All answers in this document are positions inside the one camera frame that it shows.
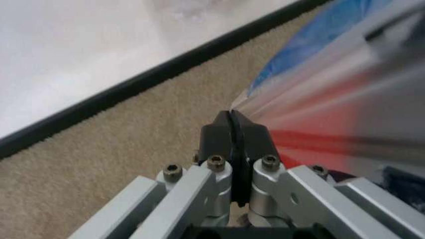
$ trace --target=black rubber strip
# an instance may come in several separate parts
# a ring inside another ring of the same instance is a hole
[[[0,159],[175,77],[329,0],[301,0],[0,140]]]

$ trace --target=beige carpet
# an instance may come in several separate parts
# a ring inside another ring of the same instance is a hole
[[[136,175],[189,166],[202,125],[317,9],[0,162],[0,238],[65,238]]]

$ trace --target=plastic bag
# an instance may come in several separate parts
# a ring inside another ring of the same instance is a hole
[[[392,2],[280,74],[266,67],[267,82],[233,108],[269,128],[288,168],[322,164],[375,181],[388,165],[425,175],[425,54],[396,47],[417,21],[377,31],[418,3]]]

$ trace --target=hex socket screw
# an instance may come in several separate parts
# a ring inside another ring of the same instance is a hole
[[[164,179],[167,182],[177,182],[183,175],[183,169],[180,164],[171,163],[164,167],[162,170]]]
[[[269,172],[276,172],[279,169],[280,160],[275,155],[265,155],[261,158],[261,165]]]
[[[207,167],[213,172],[221,172],[224,170],[226,160],[221,155],[211,155],[207,159]]]

